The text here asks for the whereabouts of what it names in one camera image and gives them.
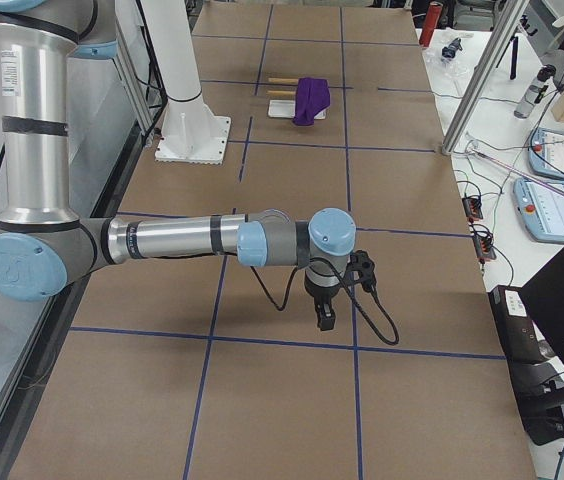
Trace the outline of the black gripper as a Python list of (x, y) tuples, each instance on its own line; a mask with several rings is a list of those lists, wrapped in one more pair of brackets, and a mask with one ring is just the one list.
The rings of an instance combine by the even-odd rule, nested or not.
[(309, 273), (304, 276), (304, 288), (313, 298), (317, 314), (317, 326), (320, 331), (331, 331), (336, 322), (336, 313), (332, 299), (338, 294), (341, 286), (338, 280), (330, 277), (327, 284), (314, 279)]

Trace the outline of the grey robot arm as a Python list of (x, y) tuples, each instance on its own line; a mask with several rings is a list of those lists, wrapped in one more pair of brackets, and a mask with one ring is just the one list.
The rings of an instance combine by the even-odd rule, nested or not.
[[(317, 325), (331, 330), (332, 305), (353, 269), (356, 226), (325, 208), (307, 221), (268, 209), (131, 221), (106, 204), (133, 162), (128, 153), (160, 134), (158, 159), (218, 164), (231, 121), (206, 105), (185, 6), (140, 1), (148, 68), (158, 83), (151, 110), (112, 1), (0, 1), (3, 147), (0, 179), (0, 294), (40, 302), (107, 266), (131, 260), (233, 256), (251, 269), (302, 272)], [(121, 123), (96, 119), (72, 145), (68, 63), (107, 61), (132, 111)]]

